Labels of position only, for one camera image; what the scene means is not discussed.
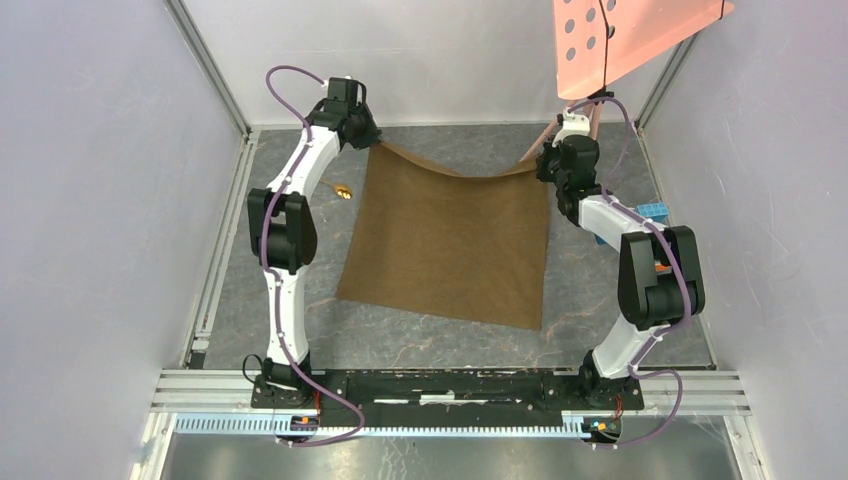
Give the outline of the gold spoon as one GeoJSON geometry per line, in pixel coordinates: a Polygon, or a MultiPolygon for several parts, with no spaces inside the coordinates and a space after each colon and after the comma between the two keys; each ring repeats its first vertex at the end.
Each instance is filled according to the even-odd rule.
{"type": "Polygon", "coordinates": [[[334,183],[324,179],[321,179],[321,183],[331,188],[337,196],[344,200],[351,200],[354,196],[353,190],[345,184],[334,183]]]}

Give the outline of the brown cloth napkin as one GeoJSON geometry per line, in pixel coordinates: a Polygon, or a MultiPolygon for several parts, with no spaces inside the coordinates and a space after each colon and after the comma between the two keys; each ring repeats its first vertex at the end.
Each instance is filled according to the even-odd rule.
{"type": "Polygon", "coordinates": [[[338,298],[538,330],[547,185],[529,161],[465,176],[388,142],[369,151],[338,298]]]}

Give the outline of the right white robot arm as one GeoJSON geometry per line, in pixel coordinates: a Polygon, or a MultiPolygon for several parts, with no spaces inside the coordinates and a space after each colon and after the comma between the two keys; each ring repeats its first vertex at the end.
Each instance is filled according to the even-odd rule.
{"type": "Polygon", "coordinates": [[[578,374],[578,396],[591,408],[633,390],[647,354],[705,306],[693,230],[666,226],[625,206],[598,183],[599,158],[596,140],[572,134],[545,142],[536,161],[537,179],[555,187],[559,212],[618,254],[620,315],[578,374]]]}

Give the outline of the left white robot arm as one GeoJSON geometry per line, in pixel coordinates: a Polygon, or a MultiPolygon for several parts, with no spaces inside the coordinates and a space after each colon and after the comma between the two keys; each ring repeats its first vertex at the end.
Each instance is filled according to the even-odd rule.
{"type": "Polygon", "coordinates": [[[303,117],[295,151],[264,188],[247,195],[249,239],[267,283],[270,340],[257,380],[274,388],[290,407],[314,394],[305,332],[305,284],[318,246],[310,198],[345,146],[361,150],[377,143],[380,130],[367,105],[366,86],[351,77],[331,77],[326,96],[303,117]]]}

